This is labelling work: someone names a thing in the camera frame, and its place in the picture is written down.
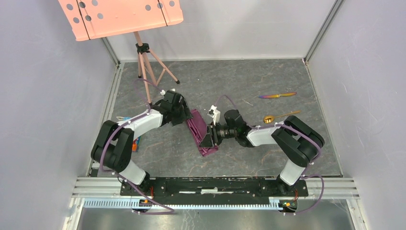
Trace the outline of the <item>magenta satin napkin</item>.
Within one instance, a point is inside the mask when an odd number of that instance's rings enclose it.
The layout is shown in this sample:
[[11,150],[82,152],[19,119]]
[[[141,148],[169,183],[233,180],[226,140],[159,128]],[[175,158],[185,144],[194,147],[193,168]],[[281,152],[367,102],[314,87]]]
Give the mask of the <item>magenta satin napkin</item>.
[[197,109],[191,110],[192,118],[186,120],[188,129],[190,130],[194,142],[200,154],[205,157],[218,151],[218,147],[200,147],[200,143],[206,135],[207,124],[202,118]]

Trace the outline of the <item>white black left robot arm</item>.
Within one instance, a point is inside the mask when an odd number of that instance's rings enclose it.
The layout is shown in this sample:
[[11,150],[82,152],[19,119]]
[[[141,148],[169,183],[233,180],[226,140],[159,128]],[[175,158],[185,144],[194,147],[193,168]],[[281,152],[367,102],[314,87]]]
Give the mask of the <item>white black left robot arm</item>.
[[183,95],[168,90],[164,92],[163,99],[150,104],[139,115],[120,122],[105,121],[90,156],[100,164],[100,170],[109,168],[130,181],[138,195],[145,195],[150,190],[149,174],[131,159],[134,140],[168,123],[176,126],[191,118],[191,111]]

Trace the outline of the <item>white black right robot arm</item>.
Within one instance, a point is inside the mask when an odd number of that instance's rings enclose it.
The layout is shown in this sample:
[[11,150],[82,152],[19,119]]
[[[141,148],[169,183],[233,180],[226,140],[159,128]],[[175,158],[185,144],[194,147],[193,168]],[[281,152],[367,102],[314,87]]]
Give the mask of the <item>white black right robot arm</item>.
[[294,115],[281,123],[266,126],[251,126],[236,109],[224,113],[225,124],[219,123],[220,112],[216,107],[209,110],[213,121],[207,125],[200,147],[219,146],[224,139],[235,139],[239,145],[253,148],[262,145],[278,145],[288,161],[277,177],[277,191],[288,196],[296,189],[296,182],[312,164],[325,143],[324,139],[311,127]]

